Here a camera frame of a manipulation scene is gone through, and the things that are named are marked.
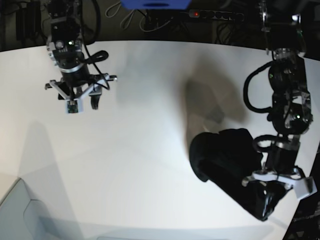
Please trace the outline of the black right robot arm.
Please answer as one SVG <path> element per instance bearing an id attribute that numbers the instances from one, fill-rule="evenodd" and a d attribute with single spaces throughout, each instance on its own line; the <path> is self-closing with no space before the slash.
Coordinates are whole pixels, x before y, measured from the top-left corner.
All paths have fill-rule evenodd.
<path id="1" fill-rule="evenodd" d="M 50 16 L 50 35 L 46 49 L 54 65 L 61 73 L 61 79 L 50 80 L 45 89 L 55 89 L 58 99 L 65 101 L 68 114 L 82 111 L 83 99 L 90 97 L 91 108 L 97 110 L 102 90 L 109 90 L 109 82 L 116 79 L 100 70 L 91 74 L 88 66 L 94 67 L 105 61 L 109 54 L 100 50 L 91 55 L 88 45 L 93 44 L 101 29 L 101 15 L 97 1 L 92 2 L 96 15 L 96 29 L 91 40 L 85 39 L 83 2 L 81 0 L 51 0 L 47 10 Z"/>

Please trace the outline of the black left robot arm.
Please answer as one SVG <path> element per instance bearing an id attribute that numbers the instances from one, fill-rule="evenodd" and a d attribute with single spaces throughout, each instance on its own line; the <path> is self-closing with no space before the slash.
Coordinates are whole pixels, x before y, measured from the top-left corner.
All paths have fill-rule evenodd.
<path id="1" fill-rule="evenodd" d="M 306 42 L 301 28 L 301 10 L 305 4 L 300 0 L 258 2 L 266 53 L 272 59 L 246 78 L 243 101 L 252 112 L 267 115 L 276 135 L 265 134 L 253 140 L 253 148 L 267 153 L 267 159 L 261 169 L 242 180 L 242 185 L 255 185 L 254 216 L 260 221 L 268 219 L 290 190 L 300 200 L 317 191 L 313 178 L 306 177 L 296 165 L 300 138 L 313 121 L 304 61 Z M 257 108 L 250 103 L 249 84 L 262 71 L 268 72 L 272 105 Z"/>

